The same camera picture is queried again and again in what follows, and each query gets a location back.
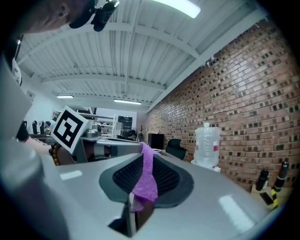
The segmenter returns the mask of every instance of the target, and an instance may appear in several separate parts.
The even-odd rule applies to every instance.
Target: ceiling light
[[[155,2],[160,2],[166,4],[170,7],[173,7],[186,15],[189,15],[192,18],[196,18],[200,13],[201,9],[196,6],[194,3],[188,0],[153,0]]]
[[[74,98],[72,95],[59,95],[58,98]]]
[[[125,101],[125,100],[117,100],[117,99],[115,99],[114,102],[116,102],[116,103],[130,103],[130,104],[138,104],[138,105],[141,105],[141,104],[142,104],[142,103],[139,103],[139,102]]]

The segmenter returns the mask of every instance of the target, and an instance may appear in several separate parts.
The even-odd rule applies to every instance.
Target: plastic water jug
[[[197,165],[212,168],[219,162],[220,129],[210,127],[208,122],[204,127],[195,130],[196,145],[194,161]]]

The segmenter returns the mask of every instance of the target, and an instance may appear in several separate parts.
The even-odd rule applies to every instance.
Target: yellow tape
[[[277,200],[277,195],[274,189],[271,190],[272,192],[272,198],[273,198],[273,209],[278,207],[278,200]]]

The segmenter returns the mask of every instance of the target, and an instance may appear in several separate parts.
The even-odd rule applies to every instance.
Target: black chair
[[[41,134],[44,135],[45,134],[45,122],[44,121],[42,121],[42,125],[39,128],[40,128]]]
[[[125,140],[126,140],[126,137],[121,136],[121,135],[117,135],[117,138],[118,138],[118,139],[125,139]]]
[[[38,134],[37,126],[38,126],[38,122],[37,121],[33,121],[33,123],[32,123],[33,134]]]
[[[183,160],[187,150],[180,146],[181,139],[173,138],[168,142],[165,151],[171,155]]]

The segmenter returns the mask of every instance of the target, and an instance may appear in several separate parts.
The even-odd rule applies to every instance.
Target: apriltag
[[[53,127],[52,136],[63,148],[73,154],[88,123],[87,119],[65,106]]]

